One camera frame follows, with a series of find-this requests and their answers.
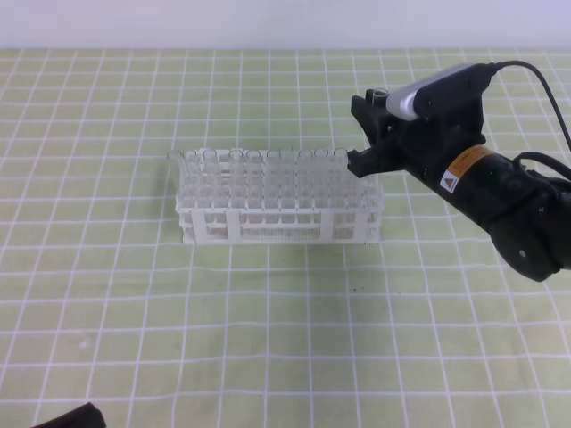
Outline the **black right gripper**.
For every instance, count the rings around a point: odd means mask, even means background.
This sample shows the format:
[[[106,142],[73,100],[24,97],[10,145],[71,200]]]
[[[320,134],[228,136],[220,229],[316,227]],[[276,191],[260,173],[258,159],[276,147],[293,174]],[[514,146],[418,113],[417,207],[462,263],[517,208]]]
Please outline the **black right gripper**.
[[[483,102],[480,99],[429,118],[406,121],[372,103],[372,94],[353,95],[351,114],[369,142],[369,148],[348,154],[348,170],[356,177],[406,170],[433,184],[454,149],[482,144]]]

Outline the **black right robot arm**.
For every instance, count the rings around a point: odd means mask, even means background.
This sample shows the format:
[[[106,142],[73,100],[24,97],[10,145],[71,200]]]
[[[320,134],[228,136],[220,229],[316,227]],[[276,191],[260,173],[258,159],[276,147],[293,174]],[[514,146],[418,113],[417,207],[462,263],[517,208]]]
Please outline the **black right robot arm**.
[[[541,282],[570,266],[570,170],[540,152],[487,148],[483,94],[503,62],[461,63],[395,91],[351,100],[368,149],[356,177],[406,171],[467,216],[520,275]]]

